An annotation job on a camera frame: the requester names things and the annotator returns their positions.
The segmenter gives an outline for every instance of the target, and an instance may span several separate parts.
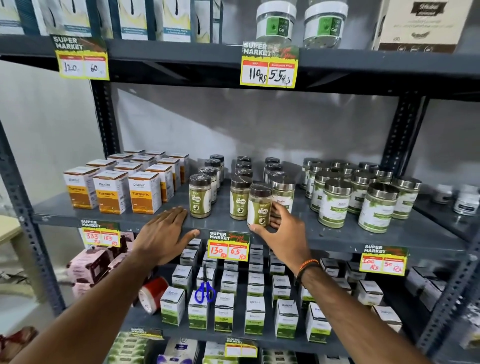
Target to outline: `metal lid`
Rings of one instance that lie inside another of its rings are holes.
[[[240,160],[242,162],[251,162],[252,158],[249,156],[237,156],[237,161]]]
[[[360,167],[356,164],[348,164],[347,166],[342,166],[341,172],[343,174],[353,174],[354,172],[360,172]]]
[[[280,163],[267,163],[265,164],[266,170],[282,170],[283,167]]]
[[[379,169],[379,170],[374,170],[373,174],[376,177],[386,177],[386,178],[392,178],[393,176],[393,171],[391,170],[386,170],[386,169]]]
[[[205,161],[206,166],[210,167],[221,167],[222,166],[222,161],[216,158],[210,158]]]
[[[330,165],[330,163],[327,163],[327,162],[313,163],[310,166],[310,170],[315,174],[320,170],[330,170],[331,168],[332,166]]]
[[[373,197],[382,198],[384,200],[396,200],[400,191],[391,184],[374,182],[370,183],[367,193]]]
[[[289,176],[272,176],[270,178],[272,187],[281,191],[295,190],[295,180]]]
[[[373,163],[373,162],[360,162],[359,167],[362,168],[363,170],[375,170],[379,166],[377,163]]]
[[[321,163],[322,160],[319,158],[304,158],[303,159],[303,165],[304,166],[311,166],[313,163]]]
[[[272,186],[267,183],[254,182],[250,186],[250,195],[255,197],[270,197],[272,195]]]
[[[220,162],[225,162],[225,157],[221,154],[212,154],[211,159],[218,159]]]
[[[333,194],[346,196],[352,193],[353,186],[347,181],[329,179],[325,182],[324,190]]]
[[[352,182],[368,185],[371,183],[372,178],[373,178],[373,174],[371,174],[366,170],[361,170],[360,172],[353,173]]]
[[[315,181],[325,183],[327,180],[340,180],[342,176],[338,172],[332,172],[330,170],[320,170],[315,174]]]
[[[212,183],[212,179],[208,174],[192,174],[190,176],[190,184],[192,186],[197,186],[197,187],[205,187],[205,186],[210,186]]]
[[[347,162],[344,159],[334,159],[334,160],[330,161],[330,165],[332,167],[336,167],[336,168],[340,168],[340,167],[343,167],[343,166],[348,166],[349,164],[350,164],[350,162]]]
[[[210,177],[216,177],[217,171],[218,171],[218,168],[216,167],[209,167],[209,166],[198,167],[198,173],[208,174]]]
[[[396,187],[406,188],[409,190],[419,190],[421,181],[410,176],[402,176],[394,178],[392,184]]]
[[[237,160],[237,164],[235,165],[235,168],[249,168],[249,169],[252,169],[252,162]]]
[[[235,188],[250,188],[253,180],[246,176],[232,176],[231,186]]]
[[[268,164],[268,163],[280,163],[280,160],[275,157],[267,157],[265,158],[265,164]]]
[[[235,175],[253,178],[253,170],[249,168],[235,168]]]

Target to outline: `yellow and white box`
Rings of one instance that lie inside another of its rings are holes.
[[[180,180],[180,159],[179,158],[162,158],[158,161],[159,164],[170,164],[173,166],[173,189],[178,191],[181,185]]]
[[[137,172],[128,177],[128,185],[133,212],[154,214],[162,206],[158,173]]]
[[[141,170],[146,170],[148,167],[156,164],[156,159],[154,156],[146,156],[144,154],[139,154],[134,156],[131,160],[131,163],[141,163],[142,168]]]
[[[142,156],[143,154],[145,154],[145,149],[124,150],[123,152],[133,154],[133,156],[136,157],[136,156]]]
[[[63,173],[73,207],[92,209],[98,206],[93,176],[99,172],[97,167],[75,167]]]
[[[128,162],[133,158],[132,153],[115,153],[110,154],[107,159],[116,160],[117,162]]]
[[[111,159],[95,159],[85,165],[87,167],[100,168],[100,172],[103,172],[105,170],[113,170],[113,167],[117,165],[117,162]]]
[[[167,152],[161,152],[159,150],[147,150],[145,152],[146,156],[154,156],[156,161],[158,162],[160,159],[165,158],[167,156]]]
[[[131,162],[120,162],[117,163],[113,170],[117,170],[120,172],[127,172],[129,176],[134,175],[137,172],[142,171],[142,164],[141,163],[131,163]]]
[[[100,212],[119,215],[130,206],[126,171],[105,170],[97,174],[93,181]]]
[[[190,177],[190,166],[188,164],[188,157],[190,154],[184,153],[173,153],[170,155],[170,158],[180,159],[180,183],[184,184],[188,181]]]
[[[148,167],[146,172],[158,172],[160,178],[160,190],[162,192],[162,202],[166,204],[175,194],[173,188],[173,169],[169,164],[154,164]]]

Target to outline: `spice jar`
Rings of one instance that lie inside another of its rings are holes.
[[[267,183],[267,171],[268,170],[282,170],[283,167],[280,163],[267,163],[264,167],[264,179],[263,181]]]
[[[380,169],[374,170],[373,175],[376,177],[377,182],[390,184],[392,181],[393,172],[391,170]]]
[[[215,167],[217,168],[217,171],[216,171],[216,179],[217,181],[222,181],[222,162],[221,160],[217,159],[217,158],[210,158],[210,159],[207,159],[205,161],[205,165],[208,166],[208,167]],[[217,183],[216,184],[216,189],[218,190],[220,188],[220,184]]]
[[[315,182],[313,184],[312,199],[310,201],[310,208],[318,212],[320,210],[320,203],[324,195],[325,182],[329,179],[340,180],[341,174],[338,172],[331,172],[328,170],[321,170],[315,174]]]
[[[275,176],[288,176],[287,172],[284,170],[268,170],[266,172],[266,182],[265,183],[272,183],[272,177]]]
[[[205,218],[210,215],[210,194],[212,179],[207,174],[193,174],[190,176],[189,197],[190,215],[193,218]]]
[[[342,1],[323,1],[305,11],[306,48],[338,48],[348,15],[348,5]]]
[[[420,192],[421,181],[416,178],[403,176],[394,178],[391,185],[400,190],[392,217],[405,220],[410,215],[413,204]]]
[[[322,160],[319,158],[304,158],[303,165],[301,167],[301,176],[300,176],[300,188],[306,189],[308,183],[308,175],[310,171],[310,166],[313,163],[321,163]]]
[[[460,215],[473,216],[479,208],[480,194],[474,192],[461,192],[453,206],[453,210]]]
[[[331,179],[325,182],[318,221],[329,228],[341,228],[345,224],[351,194],[350,182]]]
[[[257,41],[289,44],[297,8],[290,1],[272,0],[262,2],[257,9]]]
[[[305,190],[306,198],[312,198],[313,185],[315,184],[315,175],[317,172],[320,172],[321,170],[330,170],[331,168],[332,166],[328,162],[313,163],[310,166],[310,170],[308,171],[307,188]]]
[[[237,161],[239,162],[252,162],[252,158],[248,156],[237,156]]]
[[[363,170],[355,172],[352,175],[352,196],[348,203],[348,212],[358,215],[361,211],[363,205],[363,200],[365,200],[365,195],[367,194],[368,186],[372,182],[373,174]]]
[[[252,224],[268,226],[271,208],[272,186],[261,182],[252,183],[248,196],[248,226]]]
[[[208,166],[199,167],[198,173],[207,174],[210,176],[212,186],[210,191],[210,202],[214,204],[216,202],[216,185],[218,183],[218,179],[216,178],[216,168]]]
[[[235,175],[253,178],[253,170],[248,168],[235,168]]]
[[[372,162],[360,162],[359,167],[362,170],[373,172],[374,170],[377,170],[379,168],[379,165],[377,163],[372,163]]]
[[[244,160],[237,160],[237,164],[235,165],[235,168],[252,169],[252,162],[247,162],[247,161],[244,161]]]
[[[351,177],[352,177],[352,174],[354,174],[355,172],[360,172],[360,167],[357,166],[356,164],[348,164],[348,165],[344,165],[341,169],[340,169],[340,172],[343,174],[343,179],[345,181],[350,181],[351,180]]]
[[[225,157],[221,154],[212,154],[211,159],[218,159],[220,161],[220,179],[219,185],[223,183],[224,174],[225,174]]]
[[[371,183],[361,207],[359,225],[366,231],[382,234],[387,231],[400,191],[381,182]]]
[[[252,179],[245,176],[232,176],[230,185],[230,217],[235,220],[247,219],[247,203]]]
[[[292,213],[293,197],[295,195],[295,180],[289,176],[273,176],[271,179],[273,187],[273,201],[285,206],[289,213]]]

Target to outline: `beige box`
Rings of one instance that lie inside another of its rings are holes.
[[[188,181],[190,177],[190,166],[188,164],[188,157],[190,154],[184,153],[173,153],[170,155],[170,158],[180,159],[180,183],[184,184]]]
[[[156,164],[156,159],[154,156],[146,156],[146,155],[137,155],[134,156],[132,159],[130,159],[131,163],[141,163],[142,168],[141,170],[146,170],[148,167],[150,167],[153,164]]]
[[[158,162],[160,159],[165,158],[167,156],[167,152],[162,152],[159,150],[147,150],[145,152],[146,156],[154,156],[156,161]]]
[[[402,321],[390,306],[378,306],[374,304],[372,306],[372,312],[377,314],[382,321],[384,321],[388,326],[390,326],[396,332],[399,332],[402,328]]]
[[[85,164],[87,167],[95,167],[95,168],[100,168],[100,172],[103,172],[105,170],[113,170],[113,167],[117,164],[115,160],[111,159],[95,159],[91,160],[87,164]]]
[[[147,172],[158,172],[162,203],[167,203],[175,194],[173,188],[173,166],[169,164],[154,164],[146,169]]]
[[[155,172],[137,172],[128,177],[132,211],[154,214],[162,206],[160,178]]]
[[[107,159],[116,160],[117,162],[128,162],[132,157],[132,153],[116,153],[110,154]]]
[[[142,170],[142,163],[120,162],[113,167],[113,170],[128,172],[128,175],[131,176]]]
[[[63,173],[73,207],[92,209],[98,206],[93,176],[99,172],[97,167],[75,167]]]
[[[178,191],[181,185],[180,181],[180,159],[179,158],[162,158],[159,164],[171,164],[173,166],[173,189]]]
[[[105,170],[93,181],[100,212],[119,215],[130,206],[127,171]]]
[[[133,156],[136,157],[137,155],[145,154],[145,149],[124,150],[123,152],[133,154]]]
[[[453,53],[472,0],[384,0],[374,50]]]

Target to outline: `white and green box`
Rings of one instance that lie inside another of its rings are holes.
[[[223,262],[223,269],[224,270],[231,270],[233,272],[238,272],[239,271],[239,261],[238,260],[225,259],[225,261]]]
[[[272,274],[285,274],[285,264],[276,255],[270,255],[270,275]]]
[[[307,340],[311,342],[326,343],[332,332],[332,327],[325,318],[324,313],[315,302],[310,302],[307,314]]]
[[[307,308],[310,302],[315,302],[308,289],[300,285],[300,305],[302,308]]]
[[[207,282],[210,283],[210,286],[212,286],[212,288],[214,287],[214,283],[213,283],[214,280],[215,280],[215,269],[207,268]],[[203,281],[204,281],[204,268],[200,267],[197,274],[197,289],[200,288]]]
[[[340,288],[343,288],[343,290],[348,293],[349,295],[352,294],[352,287],[350,284],[347,282],[347,280],[343,277],[333,277],[332,278],[337,284],[340,286]]]
[[[205,263],[205,266],[206,266],[207,268],[216,269],[217,266],[218,266],[218,259],[216,259],[216,258],[209,258],[209,257],[208,257],[208,252],[205,252],[205,254],[204,254],[204,261],[203,261],[203,262]]]
[[[263,272],[264,271],[264,257],[263,255],[250,254],[248,262],[249,272]]]
[[[265,298],[247,296],[245,334],[262,335],[265,322]]]
[[[299,312],[294,300],[278,299],[275,314],[275,336],[277,338],[294,339]]]
[[[217,293],[215,300],[215,331],[232,332],[234,303],[235,295],[233,293]]]
[[[179,326],[185,312],[185,290],[168,287],[160,299],[162,322]]]
[[[367,273],[360,272],[360,263],[347,262],[347,270],[345,272],[345,278],[349,283],[357,283],[359,280],[363,280],[367,277]]]
[[[338,262],[336,259],[332,258],[321,258],[320,265],[322,269],[331,277],[338,277],[338,273],[340,271],[340,267],[338,266]]]
[[[200,250],[202,247],[202,239],[192,239],[187,245],[187,249],[195,249],[195,250]]]
[[[264,246],[261,244],[250,244],[250,254],[264,255]]]
[[[290,299],[290,292],[292,286],[290,284],[290,278],[288,276],[272,276],[272,306],[275,300],[282,298],[284,300]]]
[[[265,290],[265,277],[263,273],[248,273],[247,294],[250,296],[263,296]]]
[[[224,270],[222,280],[220,282],[220,291],[223,293],[237,294],[237,284],[239,281],[239,273]]]
[[[177,264],[172,274],[172,286],[182,288],[187,293],[192,289],[193,269],[191,266],[182,266]]]
[[[377,314],[382,321],[384,321],[388,326],[390,326],[396,332],[399,332],[402,328],[402,321],[390,306],[372,306],[372,312]]]
[[[204,299],[202,303],[198,303],[195,300],[195,292],[190,297],[188,303],[188,326],[190,328],[196,328],[198,330],[207,330],[208,322],[208,304]]]
[[[195,249],[185,248],[180,254],[180,264],[193,267],[197,264],[197,256],[198,253]]]
[[[382,303],[384,293],[373,280],[359,280],[355,298],[366,306],[373,306]]]

